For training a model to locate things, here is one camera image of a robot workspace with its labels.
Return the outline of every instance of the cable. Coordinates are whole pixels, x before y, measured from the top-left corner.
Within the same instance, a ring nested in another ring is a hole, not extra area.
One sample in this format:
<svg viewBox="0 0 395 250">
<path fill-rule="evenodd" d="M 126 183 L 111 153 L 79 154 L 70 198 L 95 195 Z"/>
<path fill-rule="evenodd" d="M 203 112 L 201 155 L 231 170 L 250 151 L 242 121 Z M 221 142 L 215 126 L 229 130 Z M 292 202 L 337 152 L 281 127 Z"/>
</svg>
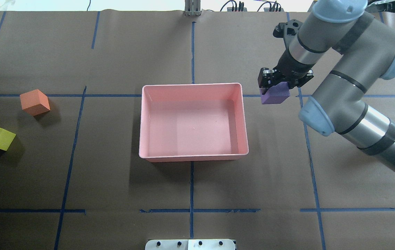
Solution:
<svg viewBox="0 0 395 250">
<path fill-rule="evenodd" d="M 272 8 L 272 2 L 265 2 L 265 3 L 261 4 L 261 6 L 259 6 L 259 8 L 257 9 L 256 12 L 258 12 L 262 8 L 262 6 L 264 6 L 266 3 L 270 4 L 270 9 Z"/>
<path fill-rule="evenodd" d="M 281 11 L 281 9 L 282 9 L 282 6 L 278 2 L 270 2 L 270 1 L 263 1 L 263 0 L 256 0 L 256 1 L 264 2 L 263 4 L 261 4 L 261 6 L 259 6 L 259 8 L 257 9 L 256 12 L 258 12 L 262 8 L 262 6 L 264 6 L 266 3 L 270 4 L 269 11 Z"/>
<path fill-rule="evenodd" d="M 232 11 L 235 11 L 235 9 L 237 9 L 237 2 L 235 1 L 235 0 L 229 0 L 228 2 L 226 2 L 225 4 L 224 4 L 224 6 L 221 8 L 221 10 L 220 11 L 222 11 L 223 9 L 224 9 L 224 7 L 229 3 L 229 2 L 232 2 L 232 4 L 234 3 L 235 5 L 236 5 L 236 7 L 232 7 Z"/>
</svg>

